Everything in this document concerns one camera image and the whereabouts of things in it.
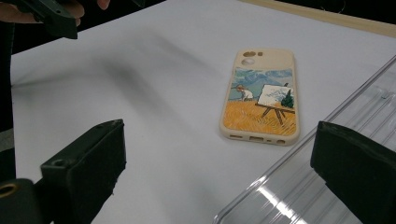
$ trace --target painting illustration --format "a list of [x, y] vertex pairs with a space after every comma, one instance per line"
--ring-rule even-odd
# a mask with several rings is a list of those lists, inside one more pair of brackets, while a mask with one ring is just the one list
[[235, 69], [223, 124], [237, 131], [292, 135], [296, 132], [291, 69]]

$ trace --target blue sky illustration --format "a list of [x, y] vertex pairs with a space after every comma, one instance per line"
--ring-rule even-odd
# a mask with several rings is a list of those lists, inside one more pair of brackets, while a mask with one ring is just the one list
[[[262, 93], [263, 85], [284, 86], [286, 83], [288, 87], [293, 88], [293, 78], [291, 69], [285, 70], [252, 70], [237, 67], [233, 76], [232, 87], [242, 84], [247, 87], [255, 99]], [[236, 100], [241, 98], [241, 92], [236, 89], [231, 89], [229, 100]]]

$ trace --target wheat field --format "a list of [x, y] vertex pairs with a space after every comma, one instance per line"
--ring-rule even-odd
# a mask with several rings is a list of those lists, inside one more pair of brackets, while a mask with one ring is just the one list
[[[270, 133], [292, 135], [296, 131], [295, 114], [281, 115], [283, 125], [280, 124], [274, 109], [262, 118], [265, 107], [257, 106], [257, 101], [229, 101], [226, 105], [223, 124], [225, 127], [238, 131], [254, 133]], [[273, 105], [282, 108], [280, 103]]]

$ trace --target clear plastic box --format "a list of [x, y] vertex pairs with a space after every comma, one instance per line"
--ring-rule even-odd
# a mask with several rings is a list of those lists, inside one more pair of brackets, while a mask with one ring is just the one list
[[[329, 117], [396, 150], [396, 56]], [[214, 224], [361, 223], [310, 167], [316, 128], [223, 208]]]

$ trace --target cream phone case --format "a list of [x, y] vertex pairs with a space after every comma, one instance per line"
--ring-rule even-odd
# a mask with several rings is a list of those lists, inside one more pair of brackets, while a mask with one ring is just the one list
[[288, 146], [300, 133], [293, 53], [243, 49], [233, 64], [220, 130], [228, 138]]

